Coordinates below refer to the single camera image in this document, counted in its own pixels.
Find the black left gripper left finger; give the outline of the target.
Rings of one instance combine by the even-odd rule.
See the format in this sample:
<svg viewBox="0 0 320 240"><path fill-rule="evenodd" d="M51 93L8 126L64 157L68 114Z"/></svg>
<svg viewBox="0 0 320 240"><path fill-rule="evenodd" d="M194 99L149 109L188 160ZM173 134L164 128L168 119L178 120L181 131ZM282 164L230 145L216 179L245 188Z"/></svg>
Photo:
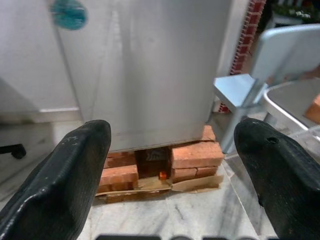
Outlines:
<svg viewBox="0 0 320 240"><path fill-rule="evenodd" d="M0 210L0 240L77 240L111 141L101 119L67 133Z"/></svg>

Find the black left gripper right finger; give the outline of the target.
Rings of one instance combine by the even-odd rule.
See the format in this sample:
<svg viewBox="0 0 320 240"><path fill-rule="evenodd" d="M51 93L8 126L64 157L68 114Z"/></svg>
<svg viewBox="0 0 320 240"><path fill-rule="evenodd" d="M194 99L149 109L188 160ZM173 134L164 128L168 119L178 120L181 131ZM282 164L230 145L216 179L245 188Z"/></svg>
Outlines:
<svg viewBox="0 0 320 240"><path fill-rule="evenodd" d="M233 133L244 164L280 240L320 240L320 164L294 139L246 118Z"/></svg>

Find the silver fridge cabinet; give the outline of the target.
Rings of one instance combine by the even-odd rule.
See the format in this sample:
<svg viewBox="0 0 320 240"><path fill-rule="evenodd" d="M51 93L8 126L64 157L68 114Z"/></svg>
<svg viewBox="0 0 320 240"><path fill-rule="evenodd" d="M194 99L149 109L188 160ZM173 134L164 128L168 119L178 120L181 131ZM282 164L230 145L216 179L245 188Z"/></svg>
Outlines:
<svg viewBox="0 0 320 240"><path fill-rule="evenodd" d="M67 30L55 25L81 116L92 120L101 78L106 41L115 10L115 0L79 0L87 10L86 25Z"/></svg>

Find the silver fridge door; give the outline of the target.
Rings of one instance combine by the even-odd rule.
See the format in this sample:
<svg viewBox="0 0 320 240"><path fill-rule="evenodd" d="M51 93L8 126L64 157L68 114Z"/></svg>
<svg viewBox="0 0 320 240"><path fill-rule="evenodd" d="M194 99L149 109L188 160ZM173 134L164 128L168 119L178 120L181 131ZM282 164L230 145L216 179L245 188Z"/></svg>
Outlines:
<svg viewBox="0 0 320 240"><path fill-rule="evenodd" d="M235 0L118 0L97 117L113 152L199 139Z"/></svg>

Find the black office chair wheel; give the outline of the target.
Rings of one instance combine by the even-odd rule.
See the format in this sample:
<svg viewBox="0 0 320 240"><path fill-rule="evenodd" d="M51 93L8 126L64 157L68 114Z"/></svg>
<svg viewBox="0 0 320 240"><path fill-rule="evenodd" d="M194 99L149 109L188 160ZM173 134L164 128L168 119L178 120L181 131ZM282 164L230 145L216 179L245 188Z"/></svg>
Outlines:
<svg viewBox="0 0 320 240"><path fill-rule="evenodd" d="M0 155L11 154L15 159L22 159L26 154L26 149L23 144L13 144L0 146Z"/></svg>

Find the red clay brick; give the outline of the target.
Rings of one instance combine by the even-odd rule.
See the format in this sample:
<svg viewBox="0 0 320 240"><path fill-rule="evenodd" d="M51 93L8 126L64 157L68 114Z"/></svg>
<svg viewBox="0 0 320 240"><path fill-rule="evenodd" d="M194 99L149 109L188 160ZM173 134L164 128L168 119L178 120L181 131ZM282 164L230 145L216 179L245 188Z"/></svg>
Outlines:
<svg viewBox="0 0 320 240"><path fill-rule="evenodd" d="M136 165L136 156L134 151L127 152L113 152L108 153L105 162L104 169L117 168L123 166Z"/></svg>
<svg viewBox="0 0 320 240"><path fill-rule="evenodd" d="M196 168L173 168L171 170L171 180L173 183L191 180L196 177L196 174Z"/></svg>
<svg viewBox="0 0 320 240"><path fill-rule="evenodd" d="M102 170L100 185L113 185L120 183L133 183L139 179L136 165L127 165Z"/></svg>
<svg viewBox="0 0 320 240"><path fill-rule="evenodd" d="M190 169L218 167L224 159L219 143L202 141L172 149L172 167Z"/></svg>
<svg viewBox="0 0 320 240"><path fill-rule="evenodd" d="M97 194L117 192L117 191L130 191L138 187L138 181L133 182L120 182L113 184L100 185L97 189Z"/></svg>
<svg viewBox="0 0 320 240"><path fill-rule="evenodd" d="M312 122L320 125L320 93L312 101L304 116Z"/></svg>
<svg viewBox="0 0 320 240"><path fill-rule="evenodd" d="M199 140L200 142L215 142L216 136L213 132L211 125L205 125L202 131L202 137Z"/></svg>
<svg viewBox="0 0 320 240"><path fill-rule="evenodd" d="M195 176L197 178L204 178L214 176L218 170L217 166L210 166L210 167L199 167L196 170Z"/></svg>

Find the white plastic tub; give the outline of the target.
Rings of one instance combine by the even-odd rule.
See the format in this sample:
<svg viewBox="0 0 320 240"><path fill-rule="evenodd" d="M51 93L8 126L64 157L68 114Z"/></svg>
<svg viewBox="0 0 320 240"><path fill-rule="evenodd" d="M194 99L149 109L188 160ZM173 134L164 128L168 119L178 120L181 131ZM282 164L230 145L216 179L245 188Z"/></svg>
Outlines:
<svg viewBox="0 0 320 240"><path fill-rule="evenodd" d="M320 78L290 81L268 88L263 94L267 112L264 121L272 126L279 123L290 135L307 132L320 141L320 124L304 116L319 93Z"/></svg>

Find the brown cardboard sheet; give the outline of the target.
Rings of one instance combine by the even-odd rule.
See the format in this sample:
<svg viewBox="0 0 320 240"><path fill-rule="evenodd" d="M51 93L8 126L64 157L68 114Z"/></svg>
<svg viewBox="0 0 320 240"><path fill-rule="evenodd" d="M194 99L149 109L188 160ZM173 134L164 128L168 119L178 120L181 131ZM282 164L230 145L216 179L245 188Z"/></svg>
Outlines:
<svg viewBox="0 0 320 240"><path fill-rule="evenodd" d="M112 204L142 201L171 193L205 193L218 189L223 180L222 175L213 175L172 183L170 180L159 180L155 176L138 180L136 188L132 190L107 191L105 186L100 186L95 197L107 204Z"/></svg>

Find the pale plastic chair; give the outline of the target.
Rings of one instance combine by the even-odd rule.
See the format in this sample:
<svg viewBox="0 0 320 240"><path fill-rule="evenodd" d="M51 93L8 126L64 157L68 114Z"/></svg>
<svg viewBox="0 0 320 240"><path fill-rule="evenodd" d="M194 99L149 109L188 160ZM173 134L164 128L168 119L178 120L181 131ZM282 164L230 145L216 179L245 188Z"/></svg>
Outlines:
<svg viewBox="0 0 320 240"><path fill-rule="evenodd" d="M234 129L246 117L264 120L264 92L273 86L320 78L320 24L271 28L258 38L248 73L218 77L215 95L229 113L215 113L212 127L223 153L234 151Z"/></svg>

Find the teal round sticker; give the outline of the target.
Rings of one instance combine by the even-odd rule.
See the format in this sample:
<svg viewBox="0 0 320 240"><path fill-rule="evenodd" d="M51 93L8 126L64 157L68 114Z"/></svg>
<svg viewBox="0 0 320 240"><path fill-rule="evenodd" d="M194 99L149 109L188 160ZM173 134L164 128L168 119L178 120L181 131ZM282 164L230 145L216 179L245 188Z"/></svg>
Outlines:
<svg viewBox="0 0 320 240"><path fill-rule="evenodd" d="M80 0L53 0L49 9L54 24L65 30L80 30L88 21L87 9Z"/></svg>

